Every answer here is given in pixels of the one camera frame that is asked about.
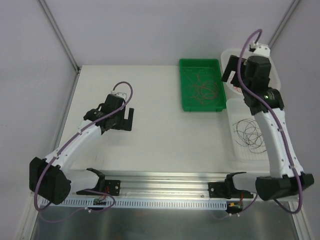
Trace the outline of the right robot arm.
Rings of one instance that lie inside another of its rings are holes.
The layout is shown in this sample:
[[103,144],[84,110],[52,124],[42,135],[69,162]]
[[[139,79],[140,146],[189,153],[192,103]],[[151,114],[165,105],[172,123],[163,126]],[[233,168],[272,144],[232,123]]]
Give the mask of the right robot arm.
[[242,190],[255,192],[264,201],[301,197],[303,190],[314,184],[313,175],[305,173],[291,144],[281,94],[269,86],[271,66],[269,58],[261,55],[231,55],[222,75],[226,82],[235,72],[231,84],[242,90],[244,103],[262,133],[269,161],[269,173],[265,176],[228,174],[224,191],[232,198]]

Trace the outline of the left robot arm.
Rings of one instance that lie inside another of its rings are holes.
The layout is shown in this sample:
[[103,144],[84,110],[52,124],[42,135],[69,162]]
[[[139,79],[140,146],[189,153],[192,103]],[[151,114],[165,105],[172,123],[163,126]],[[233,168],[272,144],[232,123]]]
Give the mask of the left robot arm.
[[107,191],[105,174],[94,168],[71,170],[86,145],[110,129],[131,131],[134,109],[125,118],[125,93],[112,91],[105,102],[89,110],[76,132],[63,146],[29,164],[29,189],[50,203],[61,204],[70,193],[82,194],[89,189],[99,195]]

